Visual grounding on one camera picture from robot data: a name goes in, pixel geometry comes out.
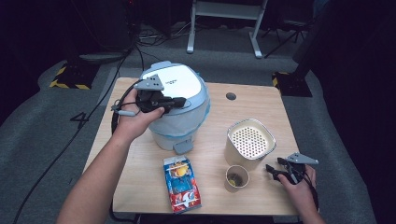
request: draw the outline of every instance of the gray carpet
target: gray carpet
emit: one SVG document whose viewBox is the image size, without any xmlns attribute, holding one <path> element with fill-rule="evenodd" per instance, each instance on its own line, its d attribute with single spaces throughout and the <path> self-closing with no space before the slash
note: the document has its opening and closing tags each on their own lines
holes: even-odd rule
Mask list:
<svg viewBox="0 0 396 224">
<path fill-rule="evenodd" d="M 200 31 L 196 34 L 193 54 L 186 53 L 188 38 L 185 35 L 160 46 L 141 47 L 145 52 L 145 69 L 159 60 L 171 61 L 186 64 L 206 82 L 263 86 L 272 85 L 271 75 L 275 71 L 294 71 L 297 64 L 291 56 L 299 43 L 289 42 L 268 59 L 258 60 L 248 40 L 249 30 Z M 287 34 L 280 32 L 283 38 Z M 263 53 L 276 44 L 276 33 L 259 38 Z M 38 80 L 40 92 L 18 107 L 0 127 L 1 223 L 12 223 L 33 184 L 78 129 L 78 123 L 69 120 L 80 112 L 89 114 L 95 108 L 109 88 L 117 66 L 117 63 L 102 65 L 89 91 L 50 88 L 63 63 L 53 65 L 42 74 Z M 139 77 L 141 72 L 140 56 L 134 50 L 122 65 L 119 76 Z M 327 114 L 318 80 L 312 73 L 306 80 L 314 95 L 312 98 L 282 99 L 299 149 L 320 162 L 315 168 L 321 214 L 328 223 L 375 223 L 366 187 Z M 44 176 L 23 207 L 18 223 L 55 221 L 64 198 L 81 175 L 105 104 L 106 100 Z M 296 219 L 276 217 L 276 220 Z"/>
</svg>

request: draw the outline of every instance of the hand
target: hand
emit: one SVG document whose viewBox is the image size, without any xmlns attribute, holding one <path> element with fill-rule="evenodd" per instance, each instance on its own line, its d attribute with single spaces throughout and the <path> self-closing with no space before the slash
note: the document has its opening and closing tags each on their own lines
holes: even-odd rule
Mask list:
<svg viewBox="0 0 396 224">
<path fill-rule="evenodd" d="M 317 184 L 316 171 L 311 166 L 306 165 L 305 172 L 311 180 L 313 187 L 315 188 Z M 318 214 L 311 189 L 305 180 L 302 180 L 296 185 L 292 185 L 284 175 L 278 175 L 277 177 L 285 187 L 291 202 L 296 207 L 303 219 L 304 217 L 312 217 Z"/>
<path fill-rule="evenodd" d="M 123 103 L 134 103 L 137 96 L 137 90 L 132 89 L 125 97 Z M 126 111 L 139 111 L 136 104 L 128 104 L 122 107 Z M 157 108 L 149 113 L 139 112 L 134 117 L 120 116 L 119 124 L 116 131 L 113 133 L 114 137 L 124 140 L 127 144 L 131 144 L 136 137 L 142 135 L 150 123 L 163 115 L 164 108 Z"/>
</svg>

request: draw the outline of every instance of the person's right hand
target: person's right hand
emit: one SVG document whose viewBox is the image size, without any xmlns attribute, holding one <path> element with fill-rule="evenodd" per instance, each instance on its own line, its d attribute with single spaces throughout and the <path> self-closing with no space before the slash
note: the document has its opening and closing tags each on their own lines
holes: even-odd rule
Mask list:
<svg viewBox="0 0 396 224">
<path fill-rule="evenodd" d="M 315 188 L 317 185 L 316 171 L 311 166 L 306 165 L 305 172 L 311 180 L 313 187 Z M 305 180 L 293 185 L 284 175 L 278 175 L 277 177 L 285 187 L 291 202 L 302 217 L 304 223 L 310 223 L 310 220 L 315 220 L 313 223 L 324 223 L 323 219 L 321 219 L 320 215 L 318 214 L 311 189 Z"/>
</svg>

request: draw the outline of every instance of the metal stand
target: metal stand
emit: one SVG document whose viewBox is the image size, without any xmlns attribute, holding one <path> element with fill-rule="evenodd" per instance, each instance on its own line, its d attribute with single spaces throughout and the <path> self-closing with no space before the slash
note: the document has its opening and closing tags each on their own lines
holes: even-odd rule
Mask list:
<svg viewBox="0 0 396 224">
<path fill-rule="evenodd" d="M 191 29 L 189 43 L 187 45 L 187 52 L 194 52 L 195 16 L 211 16 L 256 21 L 254 32 L 249 32 L 248 35 L 254 50 L 254 55 L 256 58 L 261 58 L 262 52 L 260 51 L 256 37 L 257 33 L 259 32 L 260 24 L 262 23 L 262 16 L 264 15 L 267 2 L 268 0 L 263 0 L 261 6 L 244 6 L 237 4 L 201 2 L 193 0 L 191 9 Z"/>
</svg>

